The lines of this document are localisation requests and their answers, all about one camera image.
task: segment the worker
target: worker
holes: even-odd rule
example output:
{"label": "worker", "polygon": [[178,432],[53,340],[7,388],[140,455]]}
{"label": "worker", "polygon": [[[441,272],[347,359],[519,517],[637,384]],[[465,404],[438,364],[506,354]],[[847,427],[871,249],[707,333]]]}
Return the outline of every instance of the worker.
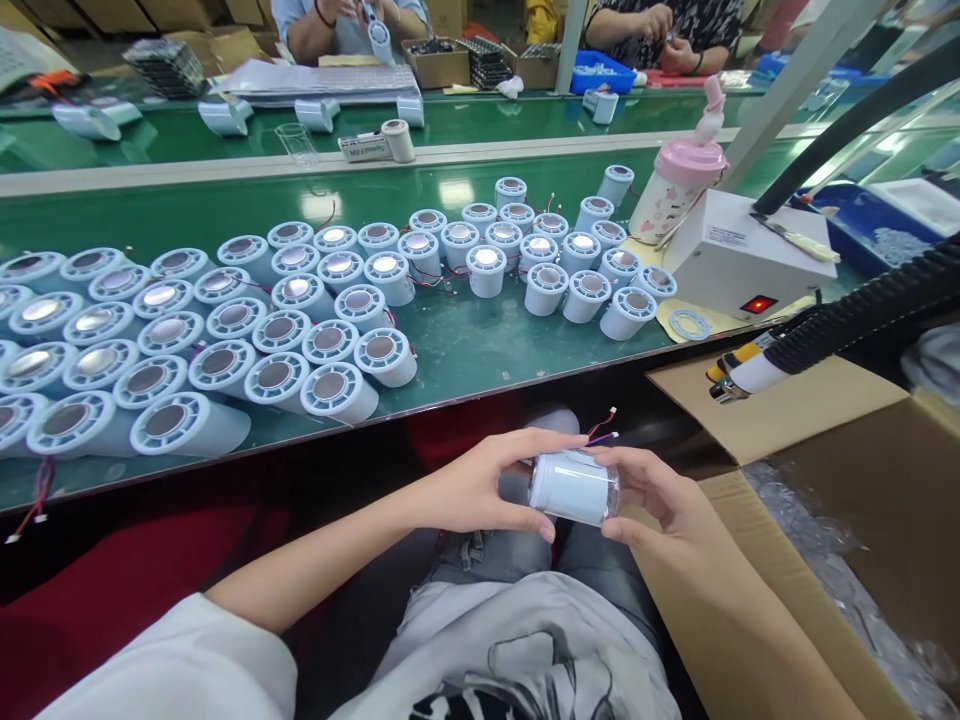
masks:
{"label": "worker", "polygon": [[553,522],[498,487],[518,476],[518,461],[587,441],[543,428],[486,438],[182,600],[39,717],[293,718],[297,667],[280,634],[427,527],[448,533],[445,550],[373,681],[334,720],[679,718],[658,657],[666,631],[629,548],[742,633],[751,652],[730,652],[755,664],[771,716],[862,718],[697,483],[651,452],[592,449],[618,468],[622,502],[646,508],[660,529],[626,517],[575,525],[550,570]]}
{"label": "worker", "polygon": [[[427,37],[420,0],[368,0],[390,30],[393,57],[403,62],[401,40]],[[300,65],[316,67],[324,55],[373,55],[360,0],[273,0],[280,39]]]}
{"label": "worker", "polygon": [[627,67],[713,75],[740,37],[743,0],[599,0],[586,42]]}

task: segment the worker's hand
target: worker's hand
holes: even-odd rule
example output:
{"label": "worker's hand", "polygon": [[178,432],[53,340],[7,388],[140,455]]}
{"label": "worker's hand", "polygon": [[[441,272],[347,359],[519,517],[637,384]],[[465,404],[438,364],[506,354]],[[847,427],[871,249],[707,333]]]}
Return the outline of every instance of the worker's hand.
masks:
{"label": "worker's hand", "polygon": [[690,42],[683,38],[674,37],[673,42],[665,43],[660,53],[660,69],[667,75],[686,75],[693,72],[700,59],[700,53],[695,53]]}
{"label": "worker's hand", "polygon": [[731,613],[742,607],[743,593],[759,575],[699,485],[649,450],[615,447],[600,450],[595,459],[617,466],[622,502],[645,508],[661,527],[618,517],[603,522],[603,535],[656,556],[707,602]]}
{"label": "worker's hand", "polygon": [[543,513],[500,499],[497,488],[505,470],[530,473],[520,460],[586,445],[586,435],[527,428],[491,435],[452,463],[400,492],[415,527],[454,532],[529,530],[553,542],[556,531]]}
{"label": "worker's hand", "polygon": [[662,42],[673,28],[673,10],[659,3],[643,12],[633,13],[633,34],[651,42]]}

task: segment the cardboard box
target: cardboard box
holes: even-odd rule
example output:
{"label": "cardboard box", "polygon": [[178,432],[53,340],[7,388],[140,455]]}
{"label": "cardboard box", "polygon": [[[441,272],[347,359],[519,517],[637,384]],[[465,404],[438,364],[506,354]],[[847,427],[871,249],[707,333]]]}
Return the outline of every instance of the cardboard box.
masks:
{"label": "cardboard box", "polygon": [[451,85],[470,84],[470,60],[466,48],[454,43],[460,48],[452,53],[435,53],[433,55],[414,55],[410,52],[412,45],[420,45],[420,40],[404,40],[403,56],[407,64],[413,68],[417,76],[417,83],[422,90],[450,87]]}
{"label": "cardboard box", "polygon": [[223,14],[216,0],[139,0],[139,3],[163,32],[207,30]]}
{"label": "cardboard box", "polygon": [[[901,637],[931,640],[960,658],[960,416],[925,392],[901,388],[830,358],[749,400],[720,406],[704,373],[716,355],[649,378],[726,449],[736,465],[772,456],[815,494],[816,513],[848,525],[865,548],[844,559]],[[863,715],[914,715],[824,593],[746,478],[701,487],[737,544],[780,597]],[[642,510],[624,514],[652,522]],[[751,644],[727,618],[691,597],[650,557],[637,562],[711,720],[795,717],[772,707],[752,674]],[[954,700],[956,686],[953,686]],[[832,717],[829,709],[824,717]]]}
{"label": "cardboard box", "polygon": [[526,43],[504,43],[504,57],[514,75],[523,79],[524,90],[553,90],[557,85],[560,55],[553,58],[521,58]]}
{"label": "cardboard box", "polygon": [[136,0],[74,0],[104,33],[156,32]]}
{"label": "cardboard box", "polygon": [[463,10],[460,0],[427,0],[430,26],[437,37],[463,37]]}

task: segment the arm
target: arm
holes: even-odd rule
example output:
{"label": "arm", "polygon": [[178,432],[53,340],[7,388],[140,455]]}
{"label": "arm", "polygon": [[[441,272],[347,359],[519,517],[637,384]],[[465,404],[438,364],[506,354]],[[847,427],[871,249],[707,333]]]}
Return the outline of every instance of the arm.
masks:
{"label": "arm", "polygon": [[758,652],[751,670],[773,714],[806,718],[863,716],[776,594],[757,574],[727,532],[697,483],[680,477],[656,455],[632,448],[604,449],[601,465],[616,465],[623,499],[644,507],[660,522],[657,532],[627,518],[603,523],[601,531],[639,553],[656,556],[690,590],[736,624]]}
{"label": "arm", "polygon": [[414,528],[530,530],[553,542],[547,517],[501,500],[498,479],[520,459],[586,442],[535,428],[488,437],[437,472],[241,568],[207,599],[279,634]]}

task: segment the plastic tray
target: plastic tray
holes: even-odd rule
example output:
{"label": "plastic tray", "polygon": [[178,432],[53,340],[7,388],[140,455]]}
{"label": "plastic tray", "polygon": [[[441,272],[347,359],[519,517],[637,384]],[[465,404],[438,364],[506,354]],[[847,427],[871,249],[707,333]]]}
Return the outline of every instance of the plastic tray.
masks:
{"label": "plastic tray", "polygon": [[578,50],[576,65],[590,65],[591,67],[600,63],[616,71],[614,75],[584,75],[573,71],[573,79],[570,80],[570,92],[573,95],[583,95],[587,90],[596,89],[601,85],[607,85],[610,90],[618,95],[626,95],[633,89],[633,81],[637,74],[630,68],[621,65],[616,60],[611,60],[603,53],[596,50]]}
{"label": "plastic tray", "polygon": [[840,253],[843,262],[868,277],[876,277],[910,259],[909,250],[904,252],[904,257],[900,258],[899,262],[885,254],[878,245],[878,230],[912,235],[914,239],[905,237],[899,246],[902,248],[907,243],[916,244],[917,251],[913,256],[941,240],[925,225],[855,183],[838,182],[827,185],[817,193],[811,205],[800,202],[800,195],[804,192],[806,189],[793,196],[791,204],[794,207],[816,213],[828,206],[840,208],[836,215],[827,218],[830,245]]}

